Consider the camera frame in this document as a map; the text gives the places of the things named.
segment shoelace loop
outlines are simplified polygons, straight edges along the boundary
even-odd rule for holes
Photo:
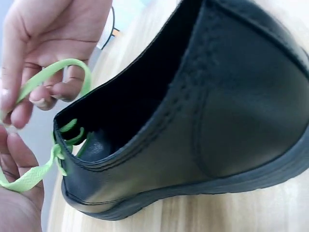
[[[50,66],[46,67],[45,69],[41,70],[38,74],[34,75],[31,79],[29,79],[26,84],[22,87],[19,98],[16,102],[18,104],[22,101],[34,88],[39,86],[42,82],[46,81],[48,78],[52,77],[56,72],[60,71],[61,69],[65,68],[66,66],[70,65],[77,65],[83,68],[85,72],[84,83],[81,89],[81,96],[84,96],[90,91],[91,85],[91,71],[88,66],[80,60],[77,59],[64,59],[58,61]],[[67,125],[60,129],[60,132],[67,132],[72,129],[77,123],[76,119],[73,119]],[[81,140],[84,135],[84,128],[80,128],[80,133],[75,138],[70,140],[66,140],[67,147],[70,152],[73,150],[73,145],[76,144]],[[61,146],[56,143],[54,140],[54,136],[52,136],[54,145],[51,149],[50,159],[46,164],[43,166],[33,167],[29,171],[27,171],[24,175],[22,175],[19,179],[14,182],[9,183],[6,179],[1,167],[0,167],[0,186],[3,188],[16,191],[16,192],[24,192],[32,189],[35,187],[40,181],[42,181],[48,171],[51,169],[54,160],[58,165],[58,168],[63,176],[66,176],[66,171],[61,166],[61,161],[64,160],[64,155],[62,153]]]

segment fingernail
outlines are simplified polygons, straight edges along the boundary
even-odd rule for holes
[[[53,98],[56,98],[58,100],[65,100],[64,97],[62,97],[61,95],[51,95]]]
[[[35,106],[40,107],[40,108],[47,106],[47,102],[44,98],[42,98],[38,101],[32,101],[32,100],[29,100],[29,101],[32,102]]]

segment hand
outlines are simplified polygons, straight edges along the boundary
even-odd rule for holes
[[[31,150],[16,133],[8,134],[0,126],[0,166],[9,182],[38,166]],[[41,232],[43,182],[24,193],[0,187],[0,231]]]
[[[33,104],[42,110],[57,100],[74,100],[84,71],[68,68],[56,73],[29,98],[15,106],[21,86],[42,68],[65,58],[87,63],[106,23],[112,0],[15,0],[3,28],[1,114],[7,124],[21,129]]]

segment finger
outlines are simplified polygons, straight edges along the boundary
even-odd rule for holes
[[[84,75],[84,70],[81,67],[69,66],[65,82],[57,83],[51,88],[52,96],[65,102],[74,100],[82,89]]]
[[[11,124],[17,129],[24,128],[29,123],[33,110],[33,104],[24,99],[11,113]]]
[[[20,176],[18,167],[9,152],[7,137],[8,134],[6,129],[0,126],[0,166],[6,179],[9,182],[14,182]]]
[[[11,122],[11,115],[12,113],[8,113],[5,118],[2,120],[3,123],[5,123],[6,125],[11,125],[12,122]]]
[[[8,12],[3,26],[1,118],[14,109],[22,81],[22,72],[29,37],[16,20],[15,8]]]
[[[39,65],[27,64],[23,70],[22,85],[41,70]],[[11,123],[18,129],[24,128],[31,118],[32,110],[33,104],[26,97],[14,108],[11,114]]]
[[[29,100],[41,110],[50,110],[56,104],[56,99],[53,98],[51,89],[56,83],[61,82],[63,79],[63,70],[60,70],[44,82],[43,87],[37,87],[30,94]]]
[[[17,133],[10,133],[7,138],[7,145],[12,158],[14,159],[20,176],[29,171],[32,167],[39,165],[32,151],[25,145]],[[41,209],[44,200],[43,182],[38,183],[34,188],[23,193],[36,206]]]
[[[29,100],[41,110],[50,110],[56,104],[56,99],[51,97],[50,88],[39,86],[30,93]]]

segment shoe upper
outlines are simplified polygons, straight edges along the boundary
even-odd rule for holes
[[[182,0],[134,62],[55,117],[63,194],[97,213],[265,165],[308,125],[308,77],[306,53],[254,2]],[[61,133],[73,118],[77,128]],[[65,139],[79,127],[89,133],[76,157]]]

